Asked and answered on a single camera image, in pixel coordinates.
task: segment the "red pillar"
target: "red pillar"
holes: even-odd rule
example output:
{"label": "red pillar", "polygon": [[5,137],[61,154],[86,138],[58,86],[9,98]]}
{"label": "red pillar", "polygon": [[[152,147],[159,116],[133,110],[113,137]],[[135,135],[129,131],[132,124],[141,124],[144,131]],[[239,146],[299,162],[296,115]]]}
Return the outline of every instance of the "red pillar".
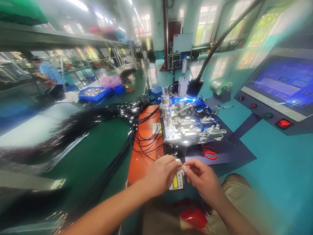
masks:
{"label": "red pillar", "polygon": [[164,69],[167,70],[168,47],[167,47],[166,0],[163,0],[163,28],[164,28]]}

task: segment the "red light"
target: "red light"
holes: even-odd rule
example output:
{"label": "red light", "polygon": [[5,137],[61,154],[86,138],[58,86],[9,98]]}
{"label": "red light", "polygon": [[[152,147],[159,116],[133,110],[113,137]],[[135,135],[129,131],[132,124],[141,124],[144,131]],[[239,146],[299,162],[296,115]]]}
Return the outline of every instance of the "red light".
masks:
{"label": "red light", "polygon": [[280,121],[278,121],[278,122],[276,123],[276,125],[277,125],[280,129],[285,130],[285,129],[287,129],[288,127],[292,126],[293,123],[287,121],[286,119],[281,119]]}

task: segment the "sticker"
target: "sticker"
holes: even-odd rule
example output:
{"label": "sticker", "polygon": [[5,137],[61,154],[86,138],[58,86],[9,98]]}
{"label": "sticker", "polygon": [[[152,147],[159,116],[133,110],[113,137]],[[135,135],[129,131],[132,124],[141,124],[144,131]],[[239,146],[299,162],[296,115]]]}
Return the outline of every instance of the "sticker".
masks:
{"label": "sticker", "polygon": [[152,134],[156,134],[156,133],[162,133],[160,122],[153,124]]}
{"label": "sticker", "polygon": [[180,170],[176,173],[169,190],[182,189],[184,187],[183,175],[184,175],[183,170]]}

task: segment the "control panel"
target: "control panel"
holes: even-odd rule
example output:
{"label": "control panel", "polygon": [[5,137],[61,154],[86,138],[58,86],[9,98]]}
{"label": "control panel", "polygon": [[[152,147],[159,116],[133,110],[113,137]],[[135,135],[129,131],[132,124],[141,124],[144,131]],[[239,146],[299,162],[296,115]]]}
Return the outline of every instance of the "control panel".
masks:
{"label": "control panel", "polygon": [[313,50],[274,49],[235,99],[286,135],[313,133]]}

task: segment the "blue tray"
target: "blue tray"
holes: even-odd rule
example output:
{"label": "blue tray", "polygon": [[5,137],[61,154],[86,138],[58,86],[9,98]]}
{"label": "blue tray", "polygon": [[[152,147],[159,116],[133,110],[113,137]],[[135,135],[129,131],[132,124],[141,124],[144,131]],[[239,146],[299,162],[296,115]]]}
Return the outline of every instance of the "blue tray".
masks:
{"label": "blue tray", "polygon": [[[99,93],[98,95],[96,95],[96,96],[83,96],[82,95],[82,93],[84,92],[84,91],[86,91],[86,90],[89,90],[89,89],[91,89],[91,88],[99,88],[99,89],[103,89],[103,92],[101,92],[101,93]],[[103,88],[103,87],[88,87],[88,88],[86,88],[86,89],[84,89],[84,90],[81,90],[80,92],[79,92],[79,99],[80,100],[85,100],[85,101],[99,101],[99,100],[101,100],[101,99],[103,99],[104,97],[106,97],[108,94],[110,94],[111,93],[111,88],[108,88],[108,89],[105,89],[105,88]]]}
{"label": "blue tray", "polygon": [[124,93],[124,92],[126,92],[125,87],[124,87],[123,84],[114,87],[114,88],[113,88],[113,91],[114,91],[115,93]]}

